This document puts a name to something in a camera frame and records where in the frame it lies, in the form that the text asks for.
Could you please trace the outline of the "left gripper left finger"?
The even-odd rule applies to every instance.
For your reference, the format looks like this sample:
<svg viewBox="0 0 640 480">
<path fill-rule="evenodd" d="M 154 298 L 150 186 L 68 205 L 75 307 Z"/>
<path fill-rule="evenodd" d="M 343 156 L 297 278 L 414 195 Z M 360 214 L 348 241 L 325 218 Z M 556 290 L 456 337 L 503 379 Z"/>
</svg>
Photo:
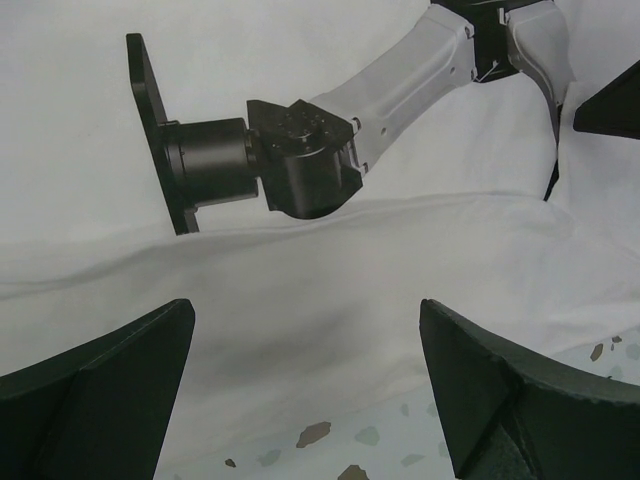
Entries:
<svg viewBox="0 0 640 480">
<path fill-rule="evenodd" d="M 2 478 L 153 478 L 194 326 L 176 299 L 2 376 Z"/>
</svg>

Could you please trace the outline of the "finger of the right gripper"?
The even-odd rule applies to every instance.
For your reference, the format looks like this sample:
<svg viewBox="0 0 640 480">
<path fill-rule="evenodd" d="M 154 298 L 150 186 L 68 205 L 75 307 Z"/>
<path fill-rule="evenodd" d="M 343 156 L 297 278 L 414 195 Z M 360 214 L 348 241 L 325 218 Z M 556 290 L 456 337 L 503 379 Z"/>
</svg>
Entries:
<svg viewBox="0 0 640 480">
<path fill-rule="evenodd" d="M 595 95 L 574 115 L 575 131 L 639 139 L 639 63 L 634 63 Z"/>
</svg>

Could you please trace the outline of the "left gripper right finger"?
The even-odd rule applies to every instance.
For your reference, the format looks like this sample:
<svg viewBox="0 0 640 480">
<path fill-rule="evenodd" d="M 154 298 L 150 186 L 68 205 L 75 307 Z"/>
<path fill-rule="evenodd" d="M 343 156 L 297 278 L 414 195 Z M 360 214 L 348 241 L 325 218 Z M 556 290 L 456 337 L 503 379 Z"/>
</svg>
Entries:
<svg viewBox="0 0 640 480">
<path fill-rule="evenodd" d="M 639 388 L 552 360 L 435 300 L 420 337 L 457 479 L 636 479 Z"/>
</svg>

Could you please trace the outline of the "white printed t shirt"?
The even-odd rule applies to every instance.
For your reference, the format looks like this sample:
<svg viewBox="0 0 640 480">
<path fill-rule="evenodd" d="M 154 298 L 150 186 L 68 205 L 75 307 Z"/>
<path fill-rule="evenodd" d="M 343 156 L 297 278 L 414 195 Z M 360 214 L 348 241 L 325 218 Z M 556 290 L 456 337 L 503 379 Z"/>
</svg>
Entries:
<svg viewBox="0 0 640 480">
<path fill-rule="evenodd" d="M 639 379 L 639 145 L 563 131 L 523 74 L 447 95 L 344 208 L 262 199 L 176 236 L 129 86 L 145 37 L 169 116 L 241 115 L 340 85 L 423 1 L 5 1 L 1 370 L 160 305 L 196 326 L 161 469 L 424 397 L 422 300 L 546 355 Z"/>
</svg>

